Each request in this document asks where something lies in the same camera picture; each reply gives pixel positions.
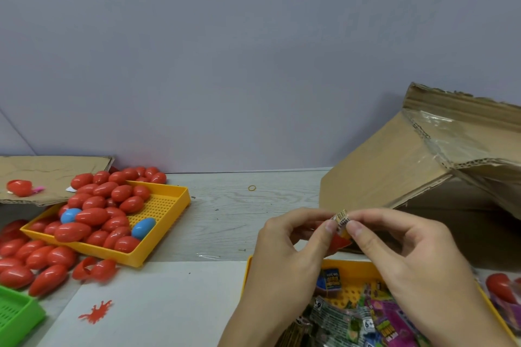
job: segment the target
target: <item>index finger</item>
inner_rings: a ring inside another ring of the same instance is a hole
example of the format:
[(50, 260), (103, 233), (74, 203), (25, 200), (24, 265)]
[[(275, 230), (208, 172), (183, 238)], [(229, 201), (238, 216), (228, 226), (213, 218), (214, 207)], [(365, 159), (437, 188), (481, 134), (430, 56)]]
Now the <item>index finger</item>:
[(400, 233), (407, 233), (407, 231), (414, 227), (422, 227), (429, 222), (429, 220), (418, 217), (417, 215), (392, 210), (390, 208), (356, 210), (349, 212), (348, 217), (362, 224), (369, 224)]
[(283, 228), (291, 233), (293, 229), (304, 225), (310, 221), (325, 221), (333, 217), (335, 213), (321, 208), (297, 208), (286, 214), (279, 215), (275, 219)]

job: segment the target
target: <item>yellow plastic basket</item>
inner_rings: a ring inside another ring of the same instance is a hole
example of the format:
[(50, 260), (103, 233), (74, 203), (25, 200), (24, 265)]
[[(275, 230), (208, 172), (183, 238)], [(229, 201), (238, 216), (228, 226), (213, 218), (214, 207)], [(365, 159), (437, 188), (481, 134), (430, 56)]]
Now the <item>yellow plastic basket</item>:
[[(248, 258), (248, 263), (246, 265), (246, 271), (244, 273), (244, 281), (242, 284), (242, 291), (244, 291), (244, 286), (246, 285), (246, 280), (248, 278), (248, 273), (250, 271), (250, 266), (252, 262), (252, 256)], [(335, 295), (334, 298), (327, 298), (327, 300), (337, 306), (344, 308), (348, 301), (357, 302), (360, 298), (360, 294), (364, 289), (364, 285), (368, 282), (372, 281), (380, 281), (384, 282), (383, 278), (376, 269), (376, 266), (373, 265), (372, 262), (363, 262), (363, 261), (341, 261), (338, 259), (324, 259), (322, 261), (322, 269), (331, 269), (336, 268), (340, 273), (340, 280), (342, 282), (342, 292)], [(514, 336), (509, 326), (505, 323), (501, 315), (499, 315), (498, 311), (492, 305), (492, 302), (488, 299), (485, 292), (482, 288), (476, 283), (479, 292), (485, 299), (487, 305), (490, 310), (494, 313), (494, 316), (500, 322), (501, 326), (505, 330), (506, 333), (510, 335), (512, 340), (516, 341), (517, 338)]]
[(133, 267), (140, 267), (148, 257), (154, 247), (160, 242), (165, 233), (170, 229), (173, 223), (179, 218), (183, 210), (190, 204), (190, 194), (188, 188), (178, 187), (164, 184), (152, 184), (149, 182), (127, 181), (131, 186), (142, 185), (150, 189), (150, 198), (140, 212), (129, 215), (130, 226), (133, 227), (142, 219), (153, 218), (156, 225), (139, 243), (139, 245), (129, 254), (109, 250), (96, 245), (88, 245), (86, 243), (60, 243), (54, 236), (49, 234), (34, 232), (29, 230), (30, 226), (39, 219), (51, 217), (55, 215), (62, 204), (57, 204), (48, 208), (34, 220), (24, 225), (20, 230), (33, 239), (41, 239), (51, 245), (68, 245), (75, 251), (85, 255), (95, 256), (103, 259), (114, 259), (116, 262)]

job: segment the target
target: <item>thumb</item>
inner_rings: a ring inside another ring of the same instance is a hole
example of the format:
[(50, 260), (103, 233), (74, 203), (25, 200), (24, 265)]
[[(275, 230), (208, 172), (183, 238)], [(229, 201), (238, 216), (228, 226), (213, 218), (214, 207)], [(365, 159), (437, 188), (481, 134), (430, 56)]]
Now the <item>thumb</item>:
[(315, 232), (313, 232), (306, 246), (303, 248), (302, 251), (304, 254), (311, 260), (321, 263), (322, 259), (326, 256), (329, 245), (331, 244), (331, 239), (333, 238), (333, 233), (336, 233), (337, 228), (338, 223), (333, 219), (328, 219), (323, 222)]
[(345, 228), (382, 275), (386, 272), (386, 269), (395, 266), (396, 262), (401, 258), (381, 238), (376, 236), (372, 230), (358, 221), (349, 221)]

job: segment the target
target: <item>cardboard box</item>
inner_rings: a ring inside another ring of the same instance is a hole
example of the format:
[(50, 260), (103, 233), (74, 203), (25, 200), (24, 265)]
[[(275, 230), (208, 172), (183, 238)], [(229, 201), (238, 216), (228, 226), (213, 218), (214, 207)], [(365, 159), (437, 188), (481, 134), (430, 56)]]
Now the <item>cardboard box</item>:
[[(110, 156), (0, 156), (0, 203), (29, 203), (47, 206), (67, 201), (70, 180), (81, 173), (108, 170), (114, 158)], [(10, 180), (29, 180), (33, 187), (45, 190), (27, 198), (7, 193)]]
[(323, 177), (319, 203), (438, 219), (472, 265), (521, 271), (521, 107), (412, 83), (402, 110)]

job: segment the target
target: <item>person's left hand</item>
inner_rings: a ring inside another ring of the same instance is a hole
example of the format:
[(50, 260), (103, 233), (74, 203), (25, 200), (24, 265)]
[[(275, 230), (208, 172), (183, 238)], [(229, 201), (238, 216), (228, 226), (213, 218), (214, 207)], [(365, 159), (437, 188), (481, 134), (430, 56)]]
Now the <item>person's left hand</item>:
[[(302, 314), (338, 227), (336, 221), (330, 220), (334, 214), (299, 208), (266, 221), (257, 236), (242, 298), (219, 345), (261, 345), (257, 344), (259, 340), (265, 343), (274, 338), (276, 341)], [(309, 242), (296, 251), (293, 245), (300, 239)], [(251, 327), (256, 334), (244, 335), (244, 330)], [(245, 337), (256, 342), (243, 344)]]

